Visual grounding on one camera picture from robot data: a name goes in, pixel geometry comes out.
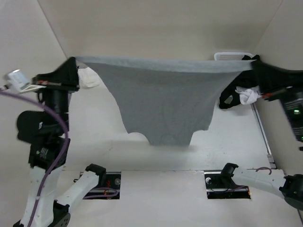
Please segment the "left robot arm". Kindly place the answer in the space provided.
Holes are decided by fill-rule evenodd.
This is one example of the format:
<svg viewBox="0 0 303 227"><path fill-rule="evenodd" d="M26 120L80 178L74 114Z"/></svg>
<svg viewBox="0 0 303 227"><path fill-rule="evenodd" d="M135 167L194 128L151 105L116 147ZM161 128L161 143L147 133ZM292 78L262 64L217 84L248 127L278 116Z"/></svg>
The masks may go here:
<svg viewBox="0 0 303 227"><path fill-rule="evenodd" d="M55 71L32 78L38 86L35 105L42 111L24 111L17 119L17 138L30 145L31 187L18 227L65 227L71 210L94 187L106 184L106 169L90 164L80 179L56 197L60 173L70 145L70 95L79 90L76 59L70 57Z"/></svg>

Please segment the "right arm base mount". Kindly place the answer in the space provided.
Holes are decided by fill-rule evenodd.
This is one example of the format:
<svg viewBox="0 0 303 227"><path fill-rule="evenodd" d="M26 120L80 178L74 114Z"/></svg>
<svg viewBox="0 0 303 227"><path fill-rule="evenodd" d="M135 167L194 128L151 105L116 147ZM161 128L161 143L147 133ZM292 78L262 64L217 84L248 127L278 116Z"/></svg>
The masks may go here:
<svg viewBox="0 0 303 227"><path fill-rule="evenodd" d="M237 185L232 174L238 165L227 163L222 170L204 172L208 199L251 199L249 187Z"/></svg>

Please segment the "grey tank top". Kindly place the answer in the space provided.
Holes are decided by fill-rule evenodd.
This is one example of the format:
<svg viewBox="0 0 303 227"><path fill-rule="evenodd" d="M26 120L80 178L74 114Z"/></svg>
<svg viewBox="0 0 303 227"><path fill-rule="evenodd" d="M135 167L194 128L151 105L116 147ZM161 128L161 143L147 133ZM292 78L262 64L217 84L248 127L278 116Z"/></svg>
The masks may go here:
<svg viewBox="0 0 303 227"><path fill-rule="evenodd" d="M222 91L250 61L186 61L78 56L114 97L128 133L153 146L188 146L206 131Z"/></svg>

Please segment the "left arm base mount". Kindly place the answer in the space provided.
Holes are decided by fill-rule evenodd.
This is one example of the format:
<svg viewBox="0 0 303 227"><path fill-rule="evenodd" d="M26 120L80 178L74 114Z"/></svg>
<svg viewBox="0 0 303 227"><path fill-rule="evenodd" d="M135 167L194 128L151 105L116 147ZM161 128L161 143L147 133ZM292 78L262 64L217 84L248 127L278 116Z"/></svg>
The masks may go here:
<svg viewBox="0 0 303 227"><path fill-rule="evenodd" d="M105 181L91 189L84 200L118 200L120 199L121 172L107 172Z"/></svg>

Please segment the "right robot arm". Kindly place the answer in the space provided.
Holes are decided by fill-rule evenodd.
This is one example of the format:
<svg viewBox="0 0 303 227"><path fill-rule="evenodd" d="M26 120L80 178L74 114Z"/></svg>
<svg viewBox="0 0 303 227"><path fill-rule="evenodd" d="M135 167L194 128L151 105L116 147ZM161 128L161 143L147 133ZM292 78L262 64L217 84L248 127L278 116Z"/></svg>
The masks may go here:
<svg viewBox="0 0 303 227"><path fill-rule="evenodd" d="M303 140L303 72L252 61L263 99L279 100L298 142ZM227 163L219 176L225 187L248 186L274 194L293 208L303 209L302 174L275 176Z"/></svg>

